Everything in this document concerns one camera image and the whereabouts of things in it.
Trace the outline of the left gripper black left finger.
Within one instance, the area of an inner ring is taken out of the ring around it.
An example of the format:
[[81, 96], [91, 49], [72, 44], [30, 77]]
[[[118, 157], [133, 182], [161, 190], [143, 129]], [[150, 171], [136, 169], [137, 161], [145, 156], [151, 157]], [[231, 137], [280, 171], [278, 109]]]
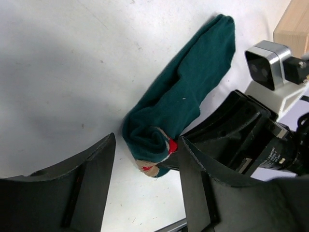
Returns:
[[1, 179], [1, 231], [99, 232], [115, 147], [111, 133], [90, 148], [29, 176]]

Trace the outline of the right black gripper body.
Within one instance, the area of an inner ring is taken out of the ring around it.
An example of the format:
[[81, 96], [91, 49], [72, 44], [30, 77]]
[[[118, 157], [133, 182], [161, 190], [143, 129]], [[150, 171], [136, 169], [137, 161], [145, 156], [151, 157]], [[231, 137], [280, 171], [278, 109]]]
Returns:
[[238, 90], [204, 121], [182, 136], [203, 154], [244, 175], [258, 168], [309, 173], [309, 115], [297, 129], [277, 122], [278, 115]]

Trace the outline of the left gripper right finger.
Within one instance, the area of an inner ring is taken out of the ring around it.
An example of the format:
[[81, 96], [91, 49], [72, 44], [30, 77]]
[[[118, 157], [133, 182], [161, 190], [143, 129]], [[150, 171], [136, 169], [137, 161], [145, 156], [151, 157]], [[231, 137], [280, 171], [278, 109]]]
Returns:
[[309, 178], [260, 181], [202, 153], [185, 138], [178, 161], [190, 232], [306, 232]]

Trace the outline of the dark green reindeer sock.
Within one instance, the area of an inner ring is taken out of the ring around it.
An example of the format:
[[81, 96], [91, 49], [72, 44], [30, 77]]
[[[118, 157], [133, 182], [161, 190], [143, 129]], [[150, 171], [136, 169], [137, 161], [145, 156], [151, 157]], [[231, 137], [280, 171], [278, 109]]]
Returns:
[[235, 22], [220, 14], [203, 25], [156, 78], [123, 122], [122, 136], [138, 169], [161, 177], [159, 164], [177, 150], [177, 139], [200, 115], [205, 97], [231, 67]]

